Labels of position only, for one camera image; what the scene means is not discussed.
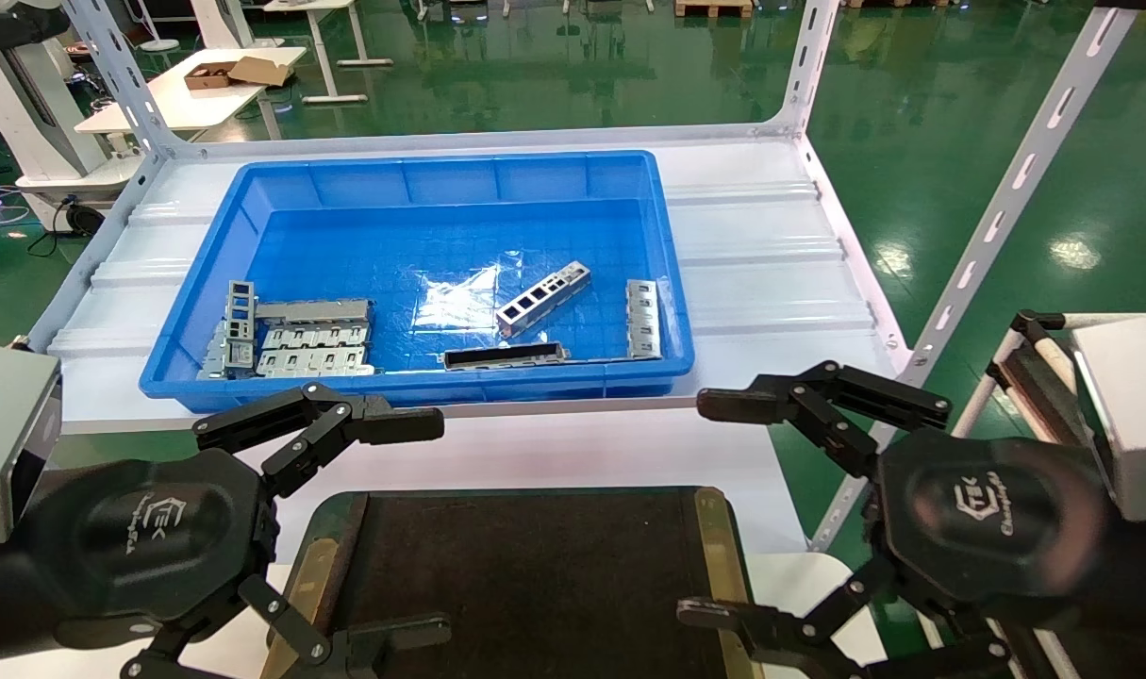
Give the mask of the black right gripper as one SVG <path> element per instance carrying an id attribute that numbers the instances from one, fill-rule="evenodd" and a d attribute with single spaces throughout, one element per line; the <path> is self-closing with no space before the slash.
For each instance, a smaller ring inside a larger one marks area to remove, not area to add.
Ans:
<path id="1" fill-rule="evenodd" d="M 884 541 L 804 616 L 778 607 L 685 598 L 686 626 L 733 633 L 751 661 L 808 678 L 988 678 L 1007 670 L 1008 645 L 973 609 L 1030 626 L 1076 619 L 1113 505 L 1076 448 L 1027 438 L 958 439 L 943 429 L 952 405 L 884 375 L 827 360 L 796 375 L 759 374 L 744 389 L 702 389 L 713 422 L 793 426 L 853 478 L 878 474 Z M 850 414 L 908 434 L 877 465 L 878 443 Z M 833 640 L 876 593 L 913 582 L 958 606 L 953 643 L 859 665 Z"/>

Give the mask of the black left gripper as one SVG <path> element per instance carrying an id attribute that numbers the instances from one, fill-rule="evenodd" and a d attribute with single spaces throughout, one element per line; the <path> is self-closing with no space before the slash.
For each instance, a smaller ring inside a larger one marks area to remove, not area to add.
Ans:
<path id="1" fill-rule="evenodd" d="M 197 421 L 194 437 L 209 451 L 191 458 L 55 473 L 24 515 L 36 571 L 26 592 L 63 648 L 102 649 L 159 631 L 121 678 L 219 678 L 179 657 L 246 606 L 296 651 L 284 678 L 378 678 L 397 651 L 447 643 L 452 622 L 435 612 L 320 635 L 261 577 L 278 534 L 274 497 L 295 494 L 354 443 L 435 440 L 444 431 L 434 407 L 397 408 L 380 395 L 312 382 Z M 290 439 L 262 460 L 261 476 L 231 456 L 282 436 Z"/>

